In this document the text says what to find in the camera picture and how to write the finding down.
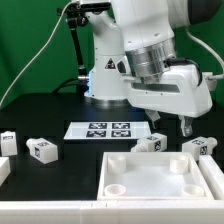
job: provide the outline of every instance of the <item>metal bracket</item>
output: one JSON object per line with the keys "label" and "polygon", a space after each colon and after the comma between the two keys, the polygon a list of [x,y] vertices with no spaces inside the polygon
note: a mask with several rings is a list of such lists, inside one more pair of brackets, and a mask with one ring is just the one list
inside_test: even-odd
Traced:
{"label": "metal bracket", "polygon": [[186,117],[179,115],[179,119],[181,120],[181,130],[184,137],[188,137],[193,134],[193,129],[191,124],[193,122],[192,117]]}

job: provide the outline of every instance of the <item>white block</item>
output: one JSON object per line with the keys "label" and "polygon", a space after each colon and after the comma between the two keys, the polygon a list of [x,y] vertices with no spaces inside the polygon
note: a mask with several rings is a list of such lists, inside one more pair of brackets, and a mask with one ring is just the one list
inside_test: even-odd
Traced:
{"label": "white block", "polygon": [[17,155],[16,133],[6,131],[1,134],[2,156]]}
{"label": "white block", "polygon": [[213,158],[199,156],[199,168],[215,199],[224,200],[224,174]]}
{"label": "white block", "polygon": [[182,152],[190,152],[198,161],[200,155],[211,155],[215,146],[217,146],[215,138],[198,137],[182,144]]}
{"label": "white block", "polygon": [[30,155],[44,164],[58,160],[58,147],[44,138],[29,139],[26,145]]}
{"label": "white block", "polygon": [[154,133],[145,138],[140,138],[137,141],[137,145],[147,145],[148,152],[161,152],[167,149],[167,136],[161,135],[159,133]]}
{"label": "white block", "polygon": [[3,184],[7,176],[10,174],[10,164],[8,157],[0,158],[0,186]]}

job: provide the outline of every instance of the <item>black cable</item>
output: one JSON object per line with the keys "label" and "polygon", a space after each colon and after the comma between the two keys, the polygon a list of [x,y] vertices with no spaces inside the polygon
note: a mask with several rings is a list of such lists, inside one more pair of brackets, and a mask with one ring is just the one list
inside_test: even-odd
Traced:
{"label": "black cable", "polygon": [[69,87],[69,86],[87,86],[86,85],[87,83],[71,83],[71,84],[66,84],[66,85],[63,85],[63,86],[58,86],[52,93],[53,94],[57,94],[59,92],[60,89],[62,88],[65,88],[65,87]]}
{"label": "black cable", "polygon": [[59,86],[64,86],[64,85],[66,85],[67,83],[72,82],[72,81],[78,81],[78,79],[77,79],[77,78],[70,78],[70,79],[67,79],[67,80],[65,80],[63,83],[61,83]]}
{"label": "black cable", "polygon": [[198,71],[198,85],[197,86],[201,85],[203,80],[203,75],[202,75],[200,66],[195,61],[188,58],[168,58],[164,63],[169,66],[190,65],[190,64],[194,65]]}

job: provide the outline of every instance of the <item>white cable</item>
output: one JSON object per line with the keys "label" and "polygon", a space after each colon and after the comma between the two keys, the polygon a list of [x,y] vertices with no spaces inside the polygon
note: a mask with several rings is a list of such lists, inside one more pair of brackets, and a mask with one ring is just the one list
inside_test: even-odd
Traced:
{"label": "white cable", "polygon": [[[190,32],[189,32],[189,27],[186,27],[186,33],[188,35],[188,37],[195,41],[196,43],[200,44],[201,46],[203,46],[207,51],[209,51],[220,63],[223,73],[224,73],[224,61],[222,60],[222,58],[211,48],[209,47],[205,42],[203,42],[202,40],[199,40],[198,38],[194,37]],[[221,79],[224,78],[224,75],[219,75],[219,78],[217,77],[217,79]]]}
{"label": "white cable", "polygon": [[8,93],[9,93],[9,91],[12,89],[12,87],[14,86],[14,84],[16,83],[16,81],[21,77],[21,75],[26,71],[26,69],[37,59],[37,57],[43,52],[43,50],[48,46],[48,44],[51,42],[51,40],[52,40],[52,38],[53,38],[53,36],[54,36],[54,34],[55,34],[55,32],[56,32],[56,30],[57,30],[57,28],[58,28],[58,26],[59,26],[59,24],[60,24],[60,22],[61,22],[61,19],[62,19],[62,17],[63,17],[63,14],[64,14],[64,12],[65,12],[65,10],[66,10],[66,8],[69,6],[69,5],[71,5],[72,4],[72,2],[70,2],[70,3],[68,3],[65,7],[64,7],[64,9],[63,9],[63,11],[62,11],[62,13],[61,13],[61,16],[60,16],[60,18],[59,18],[59,20],[58,20],[58,22],[56,23],[56,25],[55,25],[55,27],[54,27],[54,29],[53,29],[53,31],[52,31],[52,33],[51,33],[51,35],[50,35],[50,37],[49,37],[49,39],[48,39],[48,41],[44,44],[44,46],[38,51],[38,53],[30,60],[30,62],[22,69],[22,71],[16,76],[16,78],[14,79],[14,81],[12,82],[12,84],[9,86],[9,88],[6,90],[6,92],[5,92],[5,94],[3,95],[3,97],[2,97],[2,100],[1,100],[1,102],[0,102],[0,108],[2,107],[2,104],[3,104],[3,102],[4,102],[4,100],[5,100],[5,98],[6,98],[6,96],[8,95]]}

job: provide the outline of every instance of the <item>white tray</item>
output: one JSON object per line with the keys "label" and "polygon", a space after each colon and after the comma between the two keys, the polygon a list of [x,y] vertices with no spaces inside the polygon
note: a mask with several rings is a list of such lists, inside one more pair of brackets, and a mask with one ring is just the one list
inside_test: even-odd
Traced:
{"label": "white tray", "polygon": [[[189,158],[189,172],[174,174],[170,171],[170,158],[175,155]],[[123,155],[126,158],[126,172],[113,174],[108,171],[108,157]],[[106,196],[105,188],[112,184],[126,188],[124,195]],[[203,197],[181,196],[186,185],[197,185],[204,189]],[[190,153],[148,152],[148,153],[104,153],[98,200],[213,200],[195,160]]]}

